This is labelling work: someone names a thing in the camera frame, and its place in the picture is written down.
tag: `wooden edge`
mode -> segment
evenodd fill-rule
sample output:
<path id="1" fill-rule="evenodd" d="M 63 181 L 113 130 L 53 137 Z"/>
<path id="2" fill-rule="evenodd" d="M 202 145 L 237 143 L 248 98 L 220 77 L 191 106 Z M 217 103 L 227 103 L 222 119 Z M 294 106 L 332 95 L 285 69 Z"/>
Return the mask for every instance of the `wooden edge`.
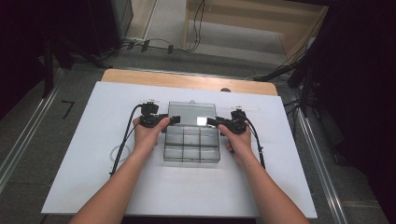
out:
<path id="1" fill-rule="evenodd" d="M 192 21 L 199 4 L 189 0 L 187 6 L 188 20 Z M 321 6 L 279 0 L 213 0 L 205 5 L 203 21 L 299 35 L 311 21 L 316 20 L 320 8 Z"/>
<path id="2" fill-rule="evenodd" d="M 318 31 L 321 28 L 321 25 L 326 17 L 328 7 L 322 7 L 318 12 L 316 19 L 311 22 L 309 26 L 306 27 L 305 31 L 298 36 L 298 41 L 293 41 L 295 44 L 291 47 L 287 47 L 287 35 L 280 35 L 280 39 L 282 42 L 282 46 L 286 52 L 286 56 L 289 59 L 289 63 L 294 63 L 298 58 L 305 52 L 305 47 L 311 37 L 317 36 Z"/>
<path id="3" fill-rule="evenodd" d="M 107 69 L 102 77 L 102 81 L 207 91 L 220 91 L 223 88 L 227 88 L 231 92 L 277 96 L 275 85 L 269 82 L 161 72 Z"/>

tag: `forearm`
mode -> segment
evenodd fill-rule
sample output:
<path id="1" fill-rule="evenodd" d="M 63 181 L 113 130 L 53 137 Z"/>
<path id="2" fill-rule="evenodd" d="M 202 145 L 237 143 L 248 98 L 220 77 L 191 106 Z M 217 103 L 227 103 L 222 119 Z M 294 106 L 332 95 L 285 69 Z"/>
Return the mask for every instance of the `forearm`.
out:
<path id="1" fill-rule="evenodd" d="M 264 223 L 308 223 L 256 157 L 246 159 L 241 165 Z"/>
<path id="2" fill-rule="evenodd" d="M 78 211 L 71 223 L 120 223 L 143 165 L 144 156 L 132 153 Z"/>

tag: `metal frame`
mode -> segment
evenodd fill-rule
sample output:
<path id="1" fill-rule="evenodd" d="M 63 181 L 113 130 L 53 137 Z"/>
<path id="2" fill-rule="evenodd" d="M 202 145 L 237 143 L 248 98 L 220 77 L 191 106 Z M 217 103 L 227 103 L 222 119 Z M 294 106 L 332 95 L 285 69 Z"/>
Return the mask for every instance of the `metal frame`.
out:
<path id="1" fill-rule="evenodd" d="M 65 77 L 65 71 L 63 69 L 59 69 L 57 74 L 58 81 L 55 84 L 55 87 L 49 93 L 47 98 L 41 99 L 40 103 L 37 106 L 37 109 L 35 110 L 35 113 L 29 119 L 14 147 L 8 152 L 6 159 L 0 166 L 0 193 L 6 186 L 6 183 L 8 182 L 15 168 L 17 167 L 17 164 L 21 159 L 25 149 L 28 147 L 30 141 L 32 140 L 35 131 L 47 114 L 47 111 L 52 105 L 53 99 L 58 93 L 59 87 Z"/>
<path id="2" fill-rule="evenodd" d="M 293 100 L 298 99 L 297 90 L 291 91 Z M 326 164 L 321 156 L 320 149 L 317 140 L 312 132 L 308 118 L 299 111 L 298 112 L 299 121 L 303 128 L 303 133 L 308 144 L 309 151 L 311 152 L 312 159 L 314 161 L 315 167 L 318 171 L 318 177 L 320 183 L 323 187 L 324 193 L 326 195 L 327 203 L 329 204 L 330 210 L 332 212 L 332 217 L 334 218 L 334 223 L 347 224 L 347 216 L 344 212 L 343 206 L 338 198 L 335 186 L 332 183 L 329 171 L 326 168 Z"/>

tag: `person's right hand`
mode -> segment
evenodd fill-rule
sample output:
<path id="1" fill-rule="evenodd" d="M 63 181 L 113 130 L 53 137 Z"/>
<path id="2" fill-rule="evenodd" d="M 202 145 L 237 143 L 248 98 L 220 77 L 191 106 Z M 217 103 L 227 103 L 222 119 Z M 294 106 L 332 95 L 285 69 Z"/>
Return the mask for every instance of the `person's right hand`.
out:
<path id="1" fill-rule="evenodd" d="M 252 157 L 255 158 L 253 151 L 251 150 L 251 133 L 250 128 L 247 126 L 247 130 L 244 133 L 234 134 L 227 127 L 220 124 L 218 129 L 228 137 L 229 142 L 227 143 L 227 149 L 233 153 L 233 157 L 239 164 L 245 163 Z"/>

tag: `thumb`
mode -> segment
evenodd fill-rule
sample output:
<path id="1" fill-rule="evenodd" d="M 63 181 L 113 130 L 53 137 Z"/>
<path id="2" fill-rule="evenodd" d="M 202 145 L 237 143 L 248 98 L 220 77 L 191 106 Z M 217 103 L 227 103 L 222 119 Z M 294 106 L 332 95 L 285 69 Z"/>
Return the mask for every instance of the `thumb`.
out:
<path id="1" fill-rule="evenodd" d="M 229 139 L 233 136 L 233 133 L 224 125 L 220 124 L 218 126 L 218 129 L 224 134 L 226 135 Z"/>
<path id="2" fill-rule="evenodd" d="M 134 120 L 132 120 L 132 124 L 133 124 L 134 126 L 136 126 L 136 125 L 139 123 L 139 121 L 140 121 L 140 117 L 137 117 L 137 118 L 135 118 Z"/>
<path id="3" fill-rule="evenodd" d="M 171 119 L 169 118 L 164 118 L 162 119 L 155 127 L 154 130 L 157 131 L 158 133 L 160 133 L 164 128 L 166 128 L 166 126 L 168 126 L 169 122 L 171 121 Z"/>

